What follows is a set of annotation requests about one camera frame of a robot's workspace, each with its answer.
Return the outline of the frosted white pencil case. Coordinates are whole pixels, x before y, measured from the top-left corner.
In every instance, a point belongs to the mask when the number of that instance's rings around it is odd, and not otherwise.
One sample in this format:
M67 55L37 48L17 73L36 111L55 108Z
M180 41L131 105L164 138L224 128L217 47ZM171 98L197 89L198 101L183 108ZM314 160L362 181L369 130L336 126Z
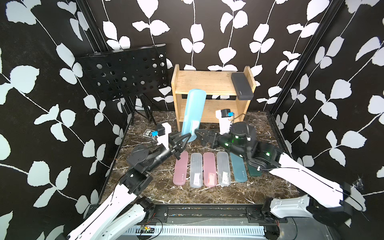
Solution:
M200 153L191 154L190 186L200 188L203 185L203 156Z

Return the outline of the light blue pencil case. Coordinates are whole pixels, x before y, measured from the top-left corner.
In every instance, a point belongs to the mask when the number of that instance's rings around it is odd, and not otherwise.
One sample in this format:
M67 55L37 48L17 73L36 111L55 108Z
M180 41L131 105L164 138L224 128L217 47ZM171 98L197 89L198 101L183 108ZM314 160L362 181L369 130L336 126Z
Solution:
M182 135L191 134L188 142L194 141L197 136L195 130L200 127L207 93L204 90L192 89L187 96Z

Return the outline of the dark green pencil case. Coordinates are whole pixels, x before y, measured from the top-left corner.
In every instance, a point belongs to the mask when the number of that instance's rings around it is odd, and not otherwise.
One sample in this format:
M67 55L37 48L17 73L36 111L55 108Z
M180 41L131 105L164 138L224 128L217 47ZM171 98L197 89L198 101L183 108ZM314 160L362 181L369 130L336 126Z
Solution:
M262 175L262 172L258 171L257 168L251 166L250 164L247 164L247 166L248 166L249 175L251 177L260 177Z

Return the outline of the wooden two-tier shelf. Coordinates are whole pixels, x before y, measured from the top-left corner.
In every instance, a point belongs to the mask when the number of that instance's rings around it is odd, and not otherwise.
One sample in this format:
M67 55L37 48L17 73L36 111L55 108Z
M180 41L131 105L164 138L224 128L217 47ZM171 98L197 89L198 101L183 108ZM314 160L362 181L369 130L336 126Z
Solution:
M207 95L236 96L236 90L231 79L232 72L184 71L178 64L174 67L171 86L178 130L182 130L185 121L187 95L192 89L204 90ZM219 123L216 111L230 109L237 118L235 122L242 122L251 101L242 100L206 100L201 123Z

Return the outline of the clear white pencil case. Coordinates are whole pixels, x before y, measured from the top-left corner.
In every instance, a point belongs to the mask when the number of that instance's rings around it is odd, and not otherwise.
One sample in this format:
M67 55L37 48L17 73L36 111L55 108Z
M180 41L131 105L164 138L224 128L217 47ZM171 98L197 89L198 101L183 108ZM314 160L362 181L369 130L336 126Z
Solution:
M217 168L218 168L218 178L219 185L223 187L228 187L231 184L231 169L229 155L226 152L217 153Z

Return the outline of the pink pencil case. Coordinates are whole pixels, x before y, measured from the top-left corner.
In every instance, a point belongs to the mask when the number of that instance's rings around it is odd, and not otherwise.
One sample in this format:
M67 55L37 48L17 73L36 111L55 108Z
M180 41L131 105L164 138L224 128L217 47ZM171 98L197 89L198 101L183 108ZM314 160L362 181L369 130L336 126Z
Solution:
M217 185L216 159L214 153L203 154L204 185L215 187Z
M188 169L189 153L183 151L180 159L176 160L173 183L177 186L183 186L186 183Z

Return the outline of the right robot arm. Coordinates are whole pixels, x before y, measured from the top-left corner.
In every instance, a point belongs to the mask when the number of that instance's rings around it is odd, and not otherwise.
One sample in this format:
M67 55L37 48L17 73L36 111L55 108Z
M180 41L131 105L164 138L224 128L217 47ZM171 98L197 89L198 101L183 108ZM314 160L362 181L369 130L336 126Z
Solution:
M299 164L289 154L258 140L256 129L244 122L230 126L227 133L195 130L202 146L223 148L242 158L258 171L268 172L286 180L305 195L291 199L268 199L262 209L265 218L312 218L323 225L338 227L366 206L360 193L349 184L328 180Z

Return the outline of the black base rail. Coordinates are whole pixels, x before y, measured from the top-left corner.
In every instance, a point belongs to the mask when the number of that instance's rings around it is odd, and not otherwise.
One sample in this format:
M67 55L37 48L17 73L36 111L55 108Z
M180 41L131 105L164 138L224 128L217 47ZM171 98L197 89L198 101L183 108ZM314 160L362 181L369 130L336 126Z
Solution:
M272 205L265 204L155 204L145 198L137 203L144 204L146 215L144 220L156 218L157 222L170 223L171 218L209 218L229 219L246 218L249 223L263 226L273 226L287 223L288 218L299 218L298 214L277 217L272 214Z

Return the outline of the dark grey pencil case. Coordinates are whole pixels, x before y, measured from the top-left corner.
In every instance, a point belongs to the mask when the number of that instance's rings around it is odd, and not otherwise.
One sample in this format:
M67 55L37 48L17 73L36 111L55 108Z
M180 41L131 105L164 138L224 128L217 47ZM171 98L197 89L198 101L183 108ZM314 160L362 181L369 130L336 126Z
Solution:
M231 74L237 99L240 101L251 101L254 97L251 86L244 73L236 72Z

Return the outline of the black perforated music stand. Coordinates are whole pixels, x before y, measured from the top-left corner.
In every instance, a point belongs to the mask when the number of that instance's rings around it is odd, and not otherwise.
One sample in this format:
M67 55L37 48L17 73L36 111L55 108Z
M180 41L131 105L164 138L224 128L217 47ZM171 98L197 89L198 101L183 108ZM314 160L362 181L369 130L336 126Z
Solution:
M148 92L168 86L166 44L114 50L76 57L84 76L103 101L125 99L133 113L136 100L144 104L143 117L155 124L154 103Z

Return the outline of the black white tag card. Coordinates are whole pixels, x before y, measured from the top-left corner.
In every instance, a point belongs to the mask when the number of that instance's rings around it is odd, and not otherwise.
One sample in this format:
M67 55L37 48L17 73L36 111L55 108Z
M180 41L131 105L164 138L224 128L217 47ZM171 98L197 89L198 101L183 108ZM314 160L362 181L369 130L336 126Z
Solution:
M155 135L154 135L155 132L156 132L155 130L146 129L142 136L144 138L154 139L155 138Z

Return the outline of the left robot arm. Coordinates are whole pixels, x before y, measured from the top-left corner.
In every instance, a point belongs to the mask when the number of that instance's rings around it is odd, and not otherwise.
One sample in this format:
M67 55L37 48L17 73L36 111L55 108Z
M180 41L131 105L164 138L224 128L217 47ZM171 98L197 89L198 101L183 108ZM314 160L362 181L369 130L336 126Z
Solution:
M135 226L150 211L154 204L139 195L153 180L150 173L171 156L179 159L191 134L177 133L168 138L167 145L151 151L138 145L129 155L129 170L121 177L109 197L77 228L67 240L116 240L126 230Z

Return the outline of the teal pencil case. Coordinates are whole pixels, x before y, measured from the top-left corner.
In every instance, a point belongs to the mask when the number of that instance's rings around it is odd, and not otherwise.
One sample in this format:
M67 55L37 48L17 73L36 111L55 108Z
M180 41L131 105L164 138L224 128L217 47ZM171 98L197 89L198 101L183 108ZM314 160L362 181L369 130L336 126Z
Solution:
M238 183L246 182L248 180L248 176L247 176L244 160L233 153L230 153L230 157L231 157L235 181Z

